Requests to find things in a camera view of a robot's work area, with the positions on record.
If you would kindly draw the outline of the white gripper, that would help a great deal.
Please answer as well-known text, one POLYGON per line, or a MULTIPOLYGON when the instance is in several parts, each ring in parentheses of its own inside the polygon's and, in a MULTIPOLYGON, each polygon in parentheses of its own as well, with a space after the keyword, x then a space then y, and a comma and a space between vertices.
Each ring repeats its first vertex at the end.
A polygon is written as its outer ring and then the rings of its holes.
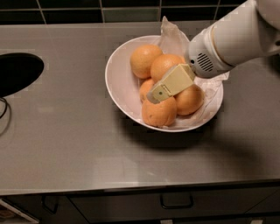
POLYGON ((178 64, 170 68, 146 95, 151 103, 158 104, 189 88, 194 82, 195 74, 200 78, 212 79, 233 68, 218 54, 212 25, 189 42, 185 57, 191 67, 178 64))

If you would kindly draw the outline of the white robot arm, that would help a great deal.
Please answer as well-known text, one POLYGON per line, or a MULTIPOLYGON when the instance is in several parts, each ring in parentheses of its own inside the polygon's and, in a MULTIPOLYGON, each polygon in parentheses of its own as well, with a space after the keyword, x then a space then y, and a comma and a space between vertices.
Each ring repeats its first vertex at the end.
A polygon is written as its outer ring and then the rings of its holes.
POLYGON ((187 63, 169 69, 148 92, 160 103, 191 86, 195 76, 211 79, 255 58, 280 53, 280 0, 247 0, 188 44, 187 63))

